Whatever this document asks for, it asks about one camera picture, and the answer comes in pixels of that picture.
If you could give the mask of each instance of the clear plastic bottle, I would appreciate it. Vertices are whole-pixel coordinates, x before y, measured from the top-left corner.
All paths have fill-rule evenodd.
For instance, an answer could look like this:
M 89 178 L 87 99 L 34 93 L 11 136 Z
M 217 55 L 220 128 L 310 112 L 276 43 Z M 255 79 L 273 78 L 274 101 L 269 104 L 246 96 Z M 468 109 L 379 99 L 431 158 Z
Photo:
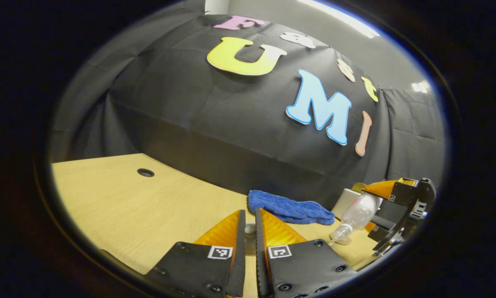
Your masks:
M 351 243 L 349 235 L 363 229 L 371 221 L 381 202 L 382 198 L 363 192 L 342 214 L 342 223 L 330 235 L 332 240 L 329 245 L 335 242 L 342 245 Z

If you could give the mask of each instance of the spray bottle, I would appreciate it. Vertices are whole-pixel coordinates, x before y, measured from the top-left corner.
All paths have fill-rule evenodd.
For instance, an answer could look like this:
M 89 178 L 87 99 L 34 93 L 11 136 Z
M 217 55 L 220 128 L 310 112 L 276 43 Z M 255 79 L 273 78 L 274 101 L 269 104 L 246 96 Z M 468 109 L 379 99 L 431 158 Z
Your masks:
M 349 235 L 353 231 L 363 229 L 377 212 L 382 198 L 363 192 L 342 214 L 342 223 L 330 235 L 329 245 L 337 242 L 341 245 L 351 243 Z

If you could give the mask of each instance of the microfiber cloth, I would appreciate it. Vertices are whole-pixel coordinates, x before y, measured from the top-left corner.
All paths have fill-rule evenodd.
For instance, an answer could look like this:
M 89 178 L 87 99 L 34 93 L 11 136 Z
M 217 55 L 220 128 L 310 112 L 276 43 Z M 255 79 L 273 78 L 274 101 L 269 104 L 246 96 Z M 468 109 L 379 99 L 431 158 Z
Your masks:
M 250 190 L 248 210 L 255 214 L 257 208 L 263 208 L 287 223 L 325 225 L 335 223 L 335 214 L 316 202 L 296 202 L 261 190 Z

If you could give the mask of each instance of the yellow letter u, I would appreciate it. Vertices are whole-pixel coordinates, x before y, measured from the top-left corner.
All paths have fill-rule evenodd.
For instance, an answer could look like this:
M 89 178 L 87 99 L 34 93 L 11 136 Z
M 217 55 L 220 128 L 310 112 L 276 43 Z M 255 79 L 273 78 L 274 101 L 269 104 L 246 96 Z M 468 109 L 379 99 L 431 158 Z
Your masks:
M 251 46 L 253 42 L 236 37 L 223 37 L 214 49 L 208 53 L 208 62 L 220 70 L 242 75 L 263 75 L 272 71 L 281 55 L 287 53 L 280 48 L 261 45 L 265 51 L 256 62 L 242 62 L 235 58 L 244 46 Z

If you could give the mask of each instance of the blue letter m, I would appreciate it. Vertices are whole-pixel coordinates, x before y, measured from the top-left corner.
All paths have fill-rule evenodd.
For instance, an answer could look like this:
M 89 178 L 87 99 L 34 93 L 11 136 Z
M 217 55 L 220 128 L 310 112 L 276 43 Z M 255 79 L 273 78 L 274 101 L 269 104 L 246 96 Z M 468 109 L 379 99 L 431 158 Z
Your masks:
M 339 92 L 327 100 L 320 79 L 306 70 L 298 70 L 298 73 L 301 76 L 301 87 L 296 103 L 286 109 L 288 117 L 301 124 L 309 124 L 312 120 L 309 115 L 312 102 L 316 129 L 321 130 L 333 117 L 331 125 L 326 130 L 327 136 L 341 145 L 346 145 L 347 119 L 351 102 Z

